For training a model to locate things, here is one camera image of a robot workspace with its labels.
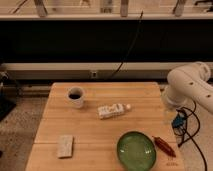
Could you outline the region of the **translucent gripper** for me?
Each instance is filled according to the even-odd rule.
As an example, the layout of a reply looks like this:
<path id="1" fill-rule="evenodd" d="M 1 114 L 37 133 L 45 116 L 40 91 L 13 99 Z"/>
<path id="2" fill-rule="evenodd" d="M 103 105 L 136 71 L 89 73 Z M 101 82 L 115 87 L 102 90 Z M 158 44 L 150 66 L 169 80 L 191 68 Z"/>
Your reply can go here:
<path id="1" fill-rule="evenodd" d="M 164 104 L 164 121 L 166 124 L 171 124 L 176 117 L 176 109 L 171 106 L 166 100 L 163 100 Z"/>

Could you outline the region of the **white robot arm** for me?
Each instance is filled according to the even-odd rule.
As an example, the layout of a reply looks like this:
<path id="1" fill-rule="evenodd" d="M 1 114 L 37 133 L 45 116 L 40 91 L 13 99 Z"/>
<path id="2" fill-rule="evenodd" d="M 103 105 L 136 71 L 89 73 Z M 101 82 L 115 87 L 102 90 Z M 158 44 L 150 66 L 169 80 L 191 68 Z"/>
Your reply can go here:
<path id="1" fill-rule="evenodd" d="M 210 67 L 204 62 L 179 66 L 168 73 L 168 85 L 162 92 L 166 124 L 172 123 L 176 117 L 176 110 L 183 107 L 188 99 L 197 102 L 213 114 L 213 86 L 207 83 L 210 76 Z"/>

